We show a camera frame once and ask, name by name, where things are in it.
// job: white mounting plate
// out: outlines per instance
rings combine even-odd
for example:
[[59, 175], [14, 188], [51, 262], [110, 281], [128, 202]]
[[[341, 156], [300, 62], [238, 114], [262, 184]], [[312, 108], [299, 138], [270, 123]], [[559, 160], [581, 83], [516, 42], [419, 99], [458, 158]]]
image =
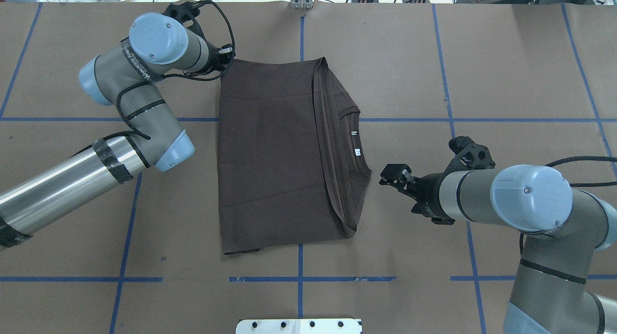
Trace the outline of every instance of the white mounting plate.
[[242, 320], [236, 326], [236, 334], [362, 334], [362, 320]]

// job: light blue joint cap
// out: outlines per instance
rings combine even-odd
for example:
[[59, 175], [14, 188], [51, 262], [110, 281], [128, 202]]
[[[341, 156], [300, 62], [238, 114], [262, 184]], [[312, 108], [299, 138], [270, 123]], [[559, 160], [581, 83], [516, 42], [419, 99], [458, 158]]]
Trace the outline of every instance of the light blue joint cap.
[[597, 200], [600, 203], [600, 205], [602, 206], [602, 209], [604, 209], [604, 213], [606, 213], [606, 219], [608, 220], [608, 232], [606, 233], [606, 239], [604, 239], [604, 242], [602, 242], [600, 246], [595, 248], [595, 250], [602, 251], [603, 249], [607, 249], [615, 241], [617, 241], [617, 210], [615, 210], [615, 208], [611, 204], [608, 204], [607, 202], [598, 198], [597, 196], [594, 196], [593, 194], [587, 191], [581, 191], [581, 192], [585, 192], [589, 194], [590, 196], [594, 197], [595, 200]]
[[504, 334], [551, 334], [540, 323], [524, 313], [516, 305], [508, 302], [508, 310], [503, 322]]
[[96, 83], [96, 75], [94, 74], [94, 64], [96, 63], [96, 59], [92, 58], [90, 62], [88, 62], [81, 70], [79, 70], [79, 83], [81, 84], [81, 88], [83, 88], [84, 92], [88, 93], [93, 101], [101, 105], [111, 105], [112, 102], [105, 98], [105, 95], [101, 93], [101, 89], [99, 89], [99, 84]]
[[144, 13], [128, 31], [131, 47], [146, 62], [170, 64], [187, 52], [189, 36], [185, 27], [160, 13]]
[[568, 219], [572, 211], [572, 189], [553, 168], [514, 165], [493, 179], [491, 204], [497, 215], [515, 229], [551, 230]]
[[174, 143], [163, 153], [161, 159], [154, 165], [159, 171], [165, 172], [187, 160], [195, 153], [195, 147], [187, 135], [187, 131], [183, 130]]

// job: folded garment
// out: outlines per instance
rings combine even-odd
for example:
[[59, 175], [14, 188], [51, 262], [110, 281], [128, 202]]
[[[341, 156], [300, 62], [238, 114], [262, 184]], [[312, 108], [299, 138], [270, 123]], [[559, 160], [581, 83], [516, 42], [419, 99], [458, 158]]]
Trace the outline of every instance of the folded garment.
[[324, 58], [234, 60], [218, 114], [224, 253], [352, 237], [371, 177], [359, 114]]

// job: black cloth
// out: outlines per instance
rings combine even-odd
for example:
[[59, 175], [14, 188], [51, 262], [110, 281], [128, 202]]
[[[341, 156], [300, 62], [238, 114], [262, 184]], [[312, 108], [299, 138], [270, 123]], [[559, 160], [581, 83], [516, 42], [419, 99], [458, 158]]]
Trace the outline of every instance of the black cloth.
[[218, 121], [224, 253], [352, 237], [371, 176], [359, 114], [324, 58], [233, 61]]

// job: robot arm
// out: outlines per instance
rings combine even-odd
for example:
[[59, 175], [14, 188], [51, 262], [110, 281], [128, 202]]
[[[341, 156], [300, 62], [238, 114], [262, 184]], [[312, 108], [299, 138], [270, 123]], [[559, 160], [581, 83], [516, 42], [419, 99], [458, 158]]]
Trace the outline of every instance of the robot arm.
[[617, 333], [617, 302], [585, 292], [593, 251], [617, 240], [615, 208], [593, 194], [573, 191], [553, 168], [491, 169], [486, 147], [467, 137], [452, 139], [450, 148], [456, 157], [444, 173], [415, 178], [407, 165], [388, 164], [380, 183], [417, 200], [412, 212], [436, 224], [467, 219], [509, 226], [530, 237], [504, 332]]
[[[130, 181], [150, 165], [166, 171], [192, 156], [194, 146], [187, 132], [154, 83], [172, 68], [185, 75], [225, 72], [234, 46], [216, 48], [205, 40], [194, 18], [205, 4], [213, 3], [187, 2], [170, 5], [163, 15], [139, 16], [128, 38], [80, 70], [86, 93], [102, 105], [115, 104], [132, 131], [99, 139], [0, 195], [0, 250], [21, 244], [38, 229]], [[187, 20], [193, 24], [185, 28], [182, 24]]]

